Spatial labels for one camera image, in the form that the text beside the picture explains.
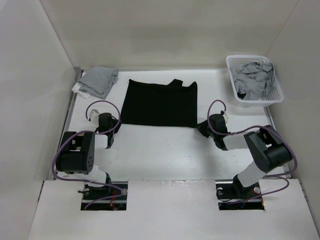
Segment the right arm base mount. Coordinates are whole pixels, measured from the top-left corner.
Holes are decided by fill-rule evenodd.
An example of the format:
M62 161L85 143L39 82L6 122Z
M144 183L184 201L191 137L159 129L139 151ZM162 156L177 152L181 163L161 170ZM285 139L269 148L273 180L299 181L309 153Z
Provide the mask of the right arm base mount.
M236 190L232 181L217 181L215 186L220 211L265 210L261 196L253 199L261 194L258 182L240 190Z

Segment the black tank top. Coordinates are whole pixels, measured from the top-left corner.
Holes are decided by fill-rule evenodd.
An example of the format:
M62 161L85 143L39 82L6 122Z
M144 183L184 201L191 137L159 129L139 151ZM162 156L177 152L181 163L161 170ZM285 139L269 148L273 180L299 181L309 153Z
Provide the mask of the black tank top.
M120 119L129 125L194 128L198 119L198 85L194 81L183 86L179 79L167 85L130 79Z

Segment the folded white tank top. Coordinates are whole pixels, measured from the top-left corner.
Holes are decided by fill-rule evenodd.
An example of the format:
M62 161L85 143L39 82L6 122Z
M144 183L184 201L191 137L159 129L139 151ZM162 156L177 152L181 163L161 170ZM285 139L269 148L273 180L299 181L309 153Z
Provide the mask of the folded white tank top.
M78 94L85 99L88 99L91 96L91 94L86 91L81 91L80 90L81 86L82 86L81 84L76 83L71 90L73 93Z

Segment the grey tank top in basket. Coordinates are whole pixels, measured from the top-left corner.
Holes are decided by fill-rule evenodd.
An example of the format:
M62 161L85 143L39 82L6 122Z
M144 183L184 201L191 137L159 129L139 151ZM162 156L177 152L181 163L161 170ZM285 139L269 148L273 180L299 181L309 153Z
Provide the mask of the grey tank top in basket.
M245 62L232 68L231 74L237 96L242 100L257 101L275 89L275 68L270 62Z

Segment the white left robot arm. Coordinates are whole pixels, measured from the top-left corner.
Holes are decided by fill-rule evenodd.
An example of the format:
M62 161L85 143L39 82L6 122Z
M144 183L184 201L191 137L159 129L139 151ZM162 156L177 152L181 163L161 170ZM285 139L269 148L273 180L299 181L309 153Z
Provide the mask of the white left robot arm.
M119 131L67 131L52 163L64 181L91 182L100 199L114 182L188 181L209 178L205 138L196 128L122 123Z

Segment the folded grey tank top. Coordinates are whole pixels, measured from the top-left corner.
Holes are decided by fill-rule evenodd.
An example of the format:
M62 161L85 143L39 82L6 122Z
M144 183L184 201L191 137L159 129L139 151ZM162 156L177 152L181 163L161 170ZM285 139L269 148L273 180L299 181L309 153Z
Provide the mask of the folded grey tank top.
M115 68L93 67L79 80L80 90L104 100L118 81L118 75L119 70Z

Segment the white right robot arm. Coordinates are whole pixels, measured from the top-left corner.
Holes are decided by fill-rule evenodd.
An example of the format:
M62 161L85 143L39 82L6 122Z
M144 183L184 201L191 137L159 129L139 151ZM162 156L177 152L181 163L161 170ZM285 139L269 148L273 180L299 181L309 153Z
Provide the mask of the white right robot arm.
M225 112L222 111L210 115L196 129L204 137L211 137L216 147L222 151L249 150L252 162L235 175L230 187L221 190L237 198L245 197L269 172L294 159L292 150L271 125L258 126L257 131L231 133L227 129Z

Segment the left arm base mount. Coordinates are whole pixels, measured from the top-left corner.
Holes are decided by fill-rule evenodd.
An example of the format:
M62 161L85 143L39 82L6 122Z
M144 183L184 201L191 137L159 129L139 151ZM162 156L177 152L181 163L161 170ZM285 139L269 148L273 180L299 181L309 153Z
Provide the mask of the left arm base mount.
M81 211L126 211L128 195L122 194L123 189L128 190L128 182L112 182L113 185L120 189L108 186L90 186L84 185L83 190L78 193L82 194Z

